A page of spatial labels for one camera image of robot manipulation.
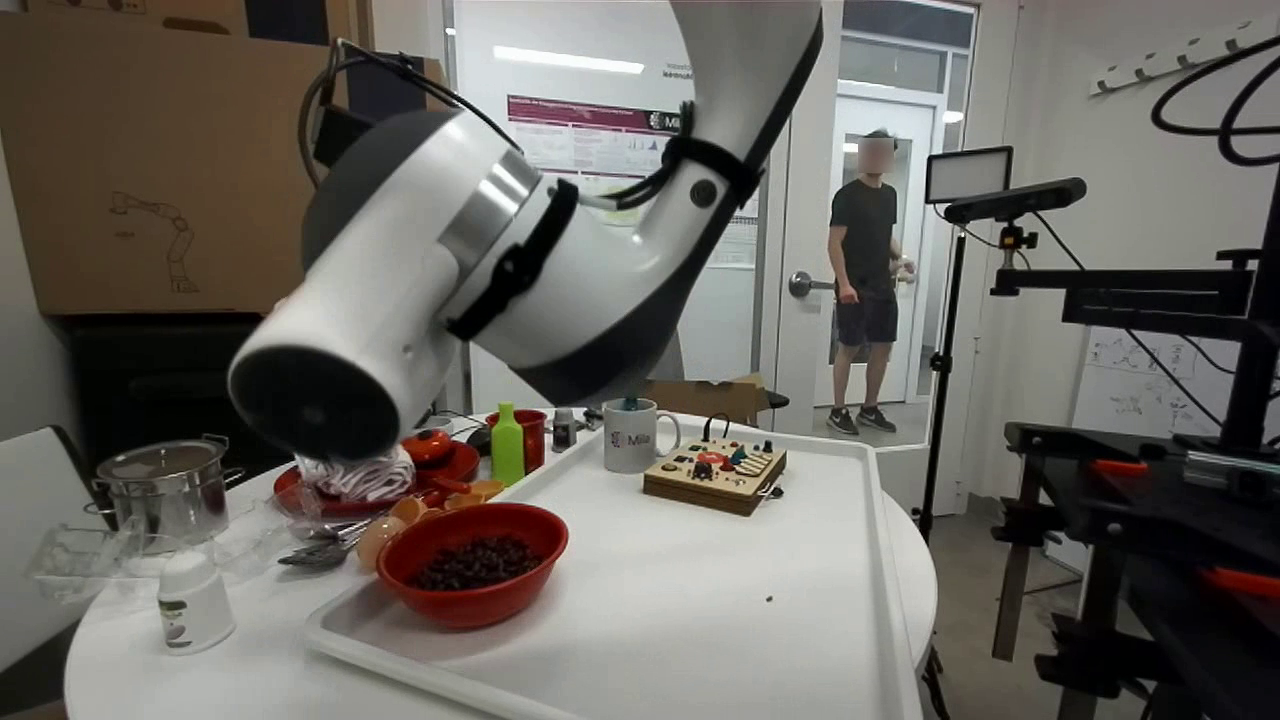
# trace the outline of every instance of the white robotic arm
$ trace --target white robotic arm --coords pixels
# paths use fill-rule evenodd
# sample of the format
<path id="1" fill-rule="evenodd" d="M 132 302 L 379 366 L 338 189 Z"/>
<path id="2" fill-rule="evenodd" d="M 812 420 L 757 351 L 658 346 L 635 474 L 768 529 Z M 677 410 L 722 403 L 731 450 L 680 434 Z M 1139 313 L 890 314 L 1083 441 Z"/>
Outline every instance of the white robotic arm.
<path id="1" fill-rule="evenodd" d="M 307 211 L 305 285 L 231 361 L 238 415 L 300 455 L 371 455 L 426 410 L 460 341 L 554 403 L 641 387 L 820 56 L 820 0 L 672 0 L 694 123 L 635 233 L 477 115 L 364 132 Z"/>

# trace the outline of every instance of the red bowl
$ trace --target red bowl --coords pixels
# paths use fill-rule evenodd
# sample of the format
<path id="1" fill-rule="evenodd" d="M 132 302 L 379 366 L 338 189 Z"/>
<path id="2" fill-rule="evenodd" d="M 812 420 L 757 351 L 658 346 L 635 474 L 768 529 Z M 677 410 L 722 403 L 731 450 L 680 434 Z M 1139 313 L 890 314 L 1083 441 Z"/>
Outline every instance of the red bowl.
<path id="1" fill-rule="evenodd" d="M 513 580 L 482 583 L 482 587 L 426 591 L 415 583 L 415 576 L 433 568 L 442 551 L 468 546 L 477 538 L 499 538 L 499 535 L 516 535 L 518 544 L 526 544 L 536 563 Z M 401 530 L 379 551 L 376 576 L 394 600 L 420 613 L 433 629 L 470 633 L 470 629 L 492 629 L 518 617 L 544 591 L 562 546 L 568 546 L 568 523 L 554 510 L 544 510 L 536 504 L 470 504 Z"/>

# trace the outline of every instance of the small container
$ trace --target small container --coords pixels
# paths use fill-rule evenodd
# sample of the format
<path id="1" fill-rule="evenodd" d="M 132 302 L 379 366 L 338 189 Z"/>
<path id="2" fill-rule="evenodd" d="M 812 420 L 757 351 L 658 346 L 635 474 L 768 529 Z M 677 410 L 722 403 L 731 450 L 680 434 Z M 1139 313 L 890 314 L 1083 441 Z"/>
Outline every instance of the small container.
<path id="1" fill-rule="evenodd" d="M 203 551 L 177 551 L 161 572 L 165 653 L 190 655 L 236 633 L 223 576 Z"/>
<path id="2" fill-rule="evenodd" d="M 576 415 L 568 407 L 554 407 L 553 415 L 553 448 L 568 450 L 576 444 Z"/>
<path id="3" fill-rule="evenodd" d="M 525 426 L 525 474 L 544 469 L 549 460 L 549 415 L 536 407 L 516 407 L 516 425 Z"/>
<path id="4" fill-rule="evenodd" d="M 516 484 L 525 474 L 525 426 L 516 425 L 513 403 L 499 403 L 492 425 L 492 474 Z"/>

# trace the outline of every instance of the round table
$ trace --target round table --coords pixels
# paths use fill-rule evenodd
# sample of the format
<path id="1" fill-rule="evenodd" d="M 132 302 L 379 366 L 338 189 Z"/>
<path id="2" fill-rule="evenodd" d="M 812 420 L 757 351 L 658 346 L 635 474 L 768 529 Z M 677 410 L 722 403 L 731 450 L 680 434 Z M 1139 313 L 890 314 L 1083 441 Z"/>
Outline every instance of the round table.
<path id="1" fill-rule="evenodd" d="M 64 705 L 73 720 L 350 720 L 350 715 L 477 715 L 415 688 L 356 673 L 305 642 L 305 619 L 338 591 L 366 583 L 348 558 L 335 572 L 289 572 L 276 557 L 289 529 L 269 504 L 265 470 L 236 486 L 223 551 L 238 557 L 228 576 L 236 633 L 201 655 L 161 653 L 156 583 L 125 572 L 85 613 Z M 936 619 L 936 568 L 906 510 L 879 490 L 884 546 L 906 623 L 906 653 L 924 659 Z"/>

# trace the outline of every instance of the white wall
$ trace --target white wall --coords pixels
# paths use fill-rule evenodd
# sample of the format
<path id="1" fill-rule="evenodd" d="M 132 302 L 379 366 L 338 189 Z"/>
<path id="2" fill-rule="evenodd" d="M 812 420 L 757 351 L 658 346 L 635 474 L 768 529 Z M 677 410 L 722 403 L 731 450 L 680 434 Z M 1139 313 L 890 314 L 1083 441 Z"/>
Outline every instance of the white wall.
<path id="1" fill-rule="evenodd" d="M 68 361 L 36 313 L 0 144 L 0 441 L 42 425 L 75 433 Z"/>
<path id="2" fill-rule="evenodd" d="M 1241 19 L 1274 19 L 1270 0 L 982 0 L 966 144 L 1010 138 L 1014 184 L 1083 175 L 1086 201 L 1050 211 L 1075 257 L 1097 268 L 1211 262 L 1214 246 L 1259 243 L 1274 168 L 1244 172 L 1211 138 L 1165 136 L 1147 123 L 1155 94 L 1132 89 L 1091 94 L 1091 76 L 1143 51 L 1211 41 Z M 1174 109 L 1178 118 L 1214 123 L 1236 94 L 1224 76 Z M 1030 262 L 1066 268 L 1038 233 Z M 1014 455 L 1004 450 L 1008 420 L 1066 420 L 1075 399 L 1083 329 L 1061 325 L 1061 291 L 993 301 L 997 259 L 976 257 L 962 287 L 962 480 L 976 490 L 1010 490 Z"/>
<path id="3" fill-rule="evenodd" d="M 442 0 L 371 0 L 371 45 L 379 51 L 408 51 L 448 60 Z"/>

